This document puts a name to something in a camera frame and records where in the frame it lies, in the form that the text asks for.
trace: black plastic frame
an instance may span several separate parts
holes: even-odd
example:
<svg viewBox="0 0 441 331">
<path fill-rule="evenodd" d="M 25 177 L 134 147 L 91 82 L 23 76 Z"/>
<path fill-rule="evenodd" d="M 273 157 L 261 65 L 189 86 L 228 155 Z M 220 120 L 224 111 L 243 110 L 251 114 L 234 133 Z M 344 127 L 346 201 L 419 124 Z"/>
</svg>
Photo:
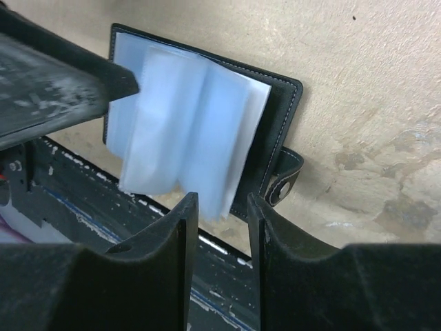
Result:
<svg viewBox="0 0 441 331">
<path fill-rule="evenodd" d="M 97 252 L 169 212 L 148 197 L 122 193 L 115 177 L 47 137 L 2 153 L 13 206 L 36 224 L 47 221 Z M 12 171 L 11 163 L 20 167 Z M 192 331 L 258 327 L 250 257 L 201 229 L 190 299 Z"/>
</svg>

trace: white stitching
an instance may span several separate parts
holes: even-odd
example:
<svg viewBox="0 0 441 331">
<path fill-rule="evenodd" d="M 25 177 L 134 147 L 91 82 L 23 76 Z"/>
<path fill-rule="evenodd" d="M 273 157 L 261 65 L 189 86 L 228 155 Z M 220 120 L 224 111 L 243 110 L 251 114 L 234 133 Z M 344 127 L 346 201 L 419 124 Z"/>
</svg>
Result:
<svg viewBox="0 0 441 331">
<path fill-rule="evenodd" d="M 272 199 L 273 194 L 274 194 L 274 192 L 276 191 L 276 189 L 277 189 L 278 187 L 280 187 L 280 186 L 284 183 L 284 181 L 286 181 L 286 180 L 290 179 L 291 177 L 293 177 L 294 175 L 298 174 L 301 170 L 302 170 L 302 168 L 300 168 L 300 169 L 297 170 L 296 172 L 293 172 L 292 174 L 286 176 L 285 178 L 282 178 L 282 179 L 280 180 L 280 183 L 277 184 L 276 186 L 274 186 L 273 190 L 272 190 L 271 193 L 269 194 L 269 204 L 270 204 L 271 206 L 275 206 L 275 205 L 276 205 L 275 203 L 272 203 L 272 202 L 271 202 L 271 199 Z"/>
<path fill-rule="evenodd" d="M 291 156 L 293 158 L 295 158 L 298 162 L 301 162 L 301 160 L 298 158 L 297 155 L 295 155 L 295 154 L 293 154 L 291 152 L 288 152 L 287 150 L 282 150 L 282 152 L 285 153 L 285 154 L 288 154 L 289 156 Z"/>
<path fill-rule="evenodd" d="M 123 31 L 123 32 L 128 32 L 128 31 L 125 31 L 124 29 L 121 29 L 121 28 L 115 28 L 115 30 L 120 30 L 120 31 Z M 267 169 L 266 169 L 266 171 L 265 171 L 265 173 L 264 173 L 264 175 L 263 175 L 262 183 L 260 184 L 259 194 L 262 193 L 263 183 L 265 182 L 265 178 L 267 177 L 268 170 L 269 170 L 269 167 L 270 167 L 270 165 L 271 165 L 271 161 L 273 160 L 274 153 L 276 152 L 277 145 L 278 145 L 278 143 L 279 143 L 279 141 L 280 141 L 280 137 L 282 136 L 283 129 L 285 128 L 285 125 L 286 125 L 286 123 L 287 123 L 287 120 L 288 120 L 289 114 L 291 114 L 292 105 L 294 104 L 294 99 L 296 98 L 296 95 L 297 95 L 297 86 L 295 86 L 293 83 L 291 83 L 291 82 L 289 82 L 289 81 L 286 81 L 286 80 L 283 80 L 283 79 L 280 79 L 280 78 L 276 78 L 276 77 L 270 76 L 270 75 L 268 75 L 268 74 L 263 74 L 263 73 L 261 73 L 261 72 L 256 72 L 256 71 L 250 70 L 250 69 L 248 69 L 248 68 L 240 67 L 240 66 L 237 66 L 237 65 L 235 65 L 235 64 L 233 64 L 233 63 L 229 63 L 229 62 L 226 62 L 226 61 L 222 61 L 222 60 L 219 60 L 219 59 L 215 59 L 215 58 L 213 58 L 213 57 L 211 57 L 211 56 L 209 56 L 209 55 L 205 55 L 205 54 L 197 53 L 197 52 L 195 52 L 195 51 L 193 51 L 193 50 L 188 50 L 188 49 L 185 49 L 185 48 L 180 47 L 180 46 L 176 46 L 176 45 L 172 45 L 172 44 L 170 44 L 170 43 L 166 43 L 166 42 L 164 42 L 164 41 L 159 41 L 159 40 L 157 40 L 157 39 L 149 38 L 149 37 L 143 36 L 143 35 L 141 35 L 141 34 L 139 34 L 139 33 L 135 33 L 135 32 L 129 32 L 129 33 L 130 33 L 130 34 L 134 34 L 134 35 L 139 36 L 139 37 L 142 37 L 142 38 L 145 38 L 145 39 L 153 40 L 153 41 L 155 41 L 155 42 L 157 42 L 157 43 L 162 43 L 163 45 L 172 46 L 172 47 L 174 47 L 174 48 L 178 48 L 178 49 L 180 49 L 180 50 L 185 50 L 185 51 L 188 51 L 188 52 L 192 52 L 192 53 L 195 53 L 195 54 L 199 54 L 199 55 L 201 55 L 201 56 L 203 56 L 203 57 L 206 57 L 206 58 L 208 58 L 208 59 L 214 60 L 214 61 L 216 61 L 216 62 L 221 62 L 221 63 L 227 64 L 227 65 L 229 65 L 229 66 L 233 66 L 233 67 L 240 68 L 240 69 L 243 69 L 243 70 L 246 70 L 246 71 L 249 71 L 249 72 L 253 72 L 254 74 L 259 74 L 260 76 L 265 76 L 265 77 L 269 77 L 269 78 L 275 79 L 275 80 L 277 80 L 277 81 L 282 81 L 283 83 L 289 84 L 289 85 L 291 85 L 291 86 L 294 87 L 294 93 L 292 94 L 291 104 L 289 105 L 288 112 L 287 112 L 287 114 L 286 114 L 286 116 L 285 116 L 285 119 L 284 119 L 283 124 L 282 124 L 282 128 L 280 129 L 280 132 L 279 132 L 278 137 L 277 137 L 277 140 L 276 140 L 276 145 L 275 145 L 274 148 L 273 148 L 273 151 L 272 151 L 272 153 L 271 153 L 271 157 L 269 158 L 269 162 L 268 162 L 268 165 L 267 165 Z M 112 34 L 112 54 L 113 54 L 113 49 L 114 49 L 114 44 L 115 44 L 115 37 L 114 37 L 114 35 L 115 35 L 115 34 Z M 235 209 L 233 209 L 233 208 L 232 208 L 232 211 L 238 213 L 239 215 L 241 215 L 241 216 L 243 216 L 243 217 L 246 217 L 244 214 L 242 214 L 241 212 L 238 212 L 237 210 L 235 210 Z"/>
</svg>

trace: scratched plastic surface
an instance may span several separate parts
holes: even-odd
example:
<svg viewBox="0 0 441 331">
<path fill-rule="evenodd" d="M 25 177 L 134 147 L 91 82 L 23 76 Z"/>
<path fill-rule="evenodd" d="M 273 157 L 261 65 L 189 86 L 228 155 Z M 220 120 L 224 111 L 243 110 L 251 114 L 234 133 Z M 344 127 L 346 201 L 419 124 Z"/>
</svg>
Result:
<svg viewBox="0 0 441 331">
<path fill-rule="evenodd" d="M 199 54 L 118 33 L 114 61 L 136 96 L 112 103 L 107 147 L 123 159 L 120 189 L 199 194 L 206 219 L 226 217 L 270 87 Z"/>
</svg>

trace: beige wall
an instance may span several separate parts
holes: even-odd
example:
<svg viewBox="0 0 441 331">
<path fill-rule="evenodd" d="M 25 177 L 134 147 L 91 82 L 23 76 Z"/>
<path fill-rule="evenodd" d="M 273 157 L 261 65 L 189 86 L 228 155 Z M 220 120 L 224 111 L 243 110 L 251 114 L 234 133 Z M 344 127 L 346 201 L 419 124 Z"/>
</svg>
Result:
<svg viewBox="0 0 441 331">
<path fill-rule="evenodd" d="M 103 56 L 119 22 L 300 79 L 285 145 L 307 163 L 278 211 L 335 245 L 441 241 L 439 0 L 7 2 Z M 118 174 L 101 126 L 53 137 Z M 202 225 L 247 251 L 240 221 Z"/>
</svg>

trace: black leather wallet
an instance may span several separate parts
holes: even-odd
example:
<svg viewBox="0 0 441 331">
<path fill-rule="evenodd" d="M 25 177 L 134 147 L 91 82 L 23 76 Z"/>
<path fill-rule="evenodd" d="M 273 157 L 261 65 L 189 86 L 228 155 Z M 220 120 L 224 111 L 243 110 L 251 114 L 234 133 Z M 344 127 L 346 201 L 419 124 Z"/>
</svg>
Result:
<svg viewBox="0 0 441 331">
<path fill-rule="evenodd" d="M 303 166 L 303 158 L 294 151 L 284 148 L 283 141 L 303 92 L 301 82 L 117 23 L 112 25 L 110 60 L 113 60 L 117 33 L 133 34 L 181 50 L 198 53 L 232 71 L 270 85 L 268 102 L 249 150 L 231 213 L 246 220 L 247 196 L 250 193 L 265 197 L 272 206 L 289 194 Z M 106 130 L 107 117 L 104 125 L 104 142 Z M 276 178 L 268 188 L 273 175 Z"/>
</svg>

